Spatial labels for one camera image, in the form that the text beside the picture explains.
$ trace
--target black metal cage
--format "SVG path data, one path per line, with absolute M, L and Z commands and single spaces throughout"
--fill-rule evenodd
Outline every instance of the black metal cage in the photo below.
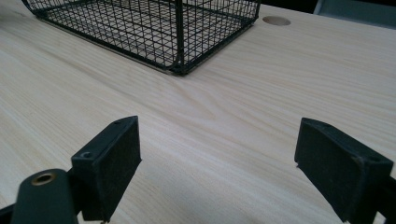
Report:
M 40 20 L 174 74 L 258 18 L 261 0 L 22 0 Z

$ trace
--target screw hole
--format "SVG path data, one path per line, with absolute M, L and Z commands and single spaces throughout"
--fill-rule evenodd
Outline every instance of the screw hole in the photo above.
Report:
M 89 158 L 91 156 L 92 156 L 91 152 L 83 152 L 83 153 L 81 153 L 81 157 L 83 157 L 83 158 Z
M 43 175 L 39 175 L 39 176 L 37 176 L 36 178 L 34 178 L 32 180 L 32 185 L 41 186 L 41 185 L 48 184 L 53 179 L 55 179 L 55 176 L 56 175 L 54 173 L 46 173 L 46 174 L 43 174 Z
M 369 156 L 369 160 L 370 161 L 376 161 L 376 162 L 381 161 L 381 159 L 379 159 L 378 157 L 375 157 L 375 156 Z
M 289 21 L 288 19 L 278 16 L 267 16 L 262 18 L 262 20 L 267 22 L 268 24 L 277 26 L 285 26 L 291 24 L 291 21 Z

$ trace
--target black plastic part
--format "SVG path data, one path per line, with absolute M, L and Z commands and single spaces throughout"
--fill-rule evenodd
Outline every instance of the black plastic part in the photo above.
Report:
M 0 223 L 11 223 L 12 213 L 14 212 L 14 204 L 0 209 Z
M 109 124 L 72 157 L 85 220 L 109 221 L 141 162 L 137 117 Z
M 396 180 L 389 178 L 377 195 L 378 211 L 387 219 L 387 224 L 396 224 Z
M 385 6 L 396 7 L 396 2 L 395 1 L 389 1 L 389 0 L 357 0 L 357 1 L 369 2 L 369 3 L 374 3 L 374 4 L 380 4 L 380 5 L 385 5 Z
M 391 160 L 313 119 L 301 121 L 294 160 L 342 221 L 373 222 L 377 194 L 389 180 Z
M 12 224 L 78 223 L 64 170 L 46 170 L 26 178 L 14 206 Z
M 302 11 L 306 13 L 314 13 L 315 6 L 318 0 L 304 0 L 304 1 L 292 1 L 292 0 L 262 0 L 262 4 L 283 7 L 291 10 Z

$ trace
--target wooden table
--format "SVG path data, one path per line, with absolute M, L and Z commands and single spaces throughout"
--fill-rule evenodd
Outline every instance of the wooden table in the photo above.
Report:
M 262 21 L 271 15 L 291 25 Z M 300 120 L 396 161 L 395 36 L 263 6 L 245 34 L 172 77 L 2 1 L 0 206 L 28 175 L 68 170 L 109 122 L 137 115 L 143 162 L 112 223 L 341 223 L 296 168 Z

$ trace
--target light wood tabletop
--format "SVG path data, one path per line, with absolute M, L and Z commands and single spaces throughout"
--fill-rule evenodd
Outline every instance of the light wood tabletop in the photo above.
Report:
M 300 121 L 330 123 L 396 161 L 395 37 L 262 6 L 247 32 L 173 77 L 3 0 L 0 207 L 24 178 L 68 170 L 108 123 L 137 115 L 143 161 L 111 223 L 341 223 L 296 168 Z

